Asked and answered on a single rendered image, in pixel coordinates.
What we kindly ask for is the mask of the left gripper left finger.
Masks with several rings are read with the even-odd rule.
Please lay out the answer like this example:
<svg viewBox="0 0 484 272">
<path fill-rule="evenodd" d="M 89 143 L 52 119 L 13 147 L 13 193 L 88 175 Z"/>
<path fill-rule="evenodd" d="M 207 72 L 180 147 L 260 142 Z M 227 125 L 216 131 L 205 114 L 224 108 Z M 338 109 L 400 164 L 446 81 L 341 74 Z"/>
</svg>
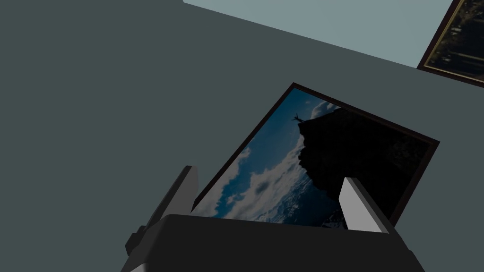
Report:
<svg viewBox="0 0 484 272">
<path fill-rule="evenodd" d="M 198 185 L 198 168 L 185 166 L 148 220 L 145 229 L 153 227 L 166 215 L 189 214 L 197 196 Z"/>
</svg>

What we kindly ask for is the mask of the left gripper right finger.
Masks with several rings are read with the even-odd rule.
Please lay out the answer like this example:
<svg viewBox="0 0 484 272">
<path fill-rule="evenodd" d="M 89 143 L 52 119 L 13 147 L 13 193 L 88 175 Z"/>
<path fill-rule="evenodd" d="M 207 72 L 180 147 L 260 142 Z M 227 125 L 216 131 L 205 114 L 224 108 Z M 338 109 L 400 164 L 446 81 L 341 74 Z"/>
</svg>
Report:
<svg viewBox="0 0 484 272">
<path fill-rule="evenodd" d="M 344 178 L 338 200 L 350 230 L 396 232 L 358 179 Z"/>
</svg>

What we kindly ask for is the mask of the framed sky and cliff picture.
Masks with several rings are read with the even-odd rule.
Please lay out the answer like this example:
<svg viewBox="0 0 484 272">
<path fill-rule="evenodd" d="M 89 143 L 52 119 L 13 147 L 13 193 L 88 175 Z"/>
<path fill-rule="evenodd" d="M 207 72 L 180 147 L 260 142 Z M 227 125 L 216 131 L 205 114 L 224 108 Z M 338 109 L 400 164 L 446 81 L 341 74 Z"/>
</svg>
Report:
<svg viewBox="0 0 484 272">
<path fill-rule="evenodd" d="M 396 225 L 439 142 L 293 83 L 196 198 L 192 214 L 347 228 L 358 179 Z"/>
</svg>

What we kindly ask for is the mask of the dark gold-framed picture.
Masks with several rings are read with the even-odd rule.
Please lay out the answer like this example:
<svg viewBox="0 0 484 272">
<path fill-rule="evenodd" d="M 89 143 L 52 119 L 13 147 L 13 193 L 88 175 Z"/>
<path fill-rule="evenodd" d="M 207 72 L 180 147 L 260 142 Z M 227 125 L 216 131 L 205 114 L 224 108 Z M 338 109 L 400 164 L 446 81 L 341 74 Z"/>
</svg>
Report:
<svg viewBox="0 0 484 272">
<path fill-rule="evenodd" d="M 418 70 L 484 88 L 484 0 L 453 0 Z"/>
</svg>

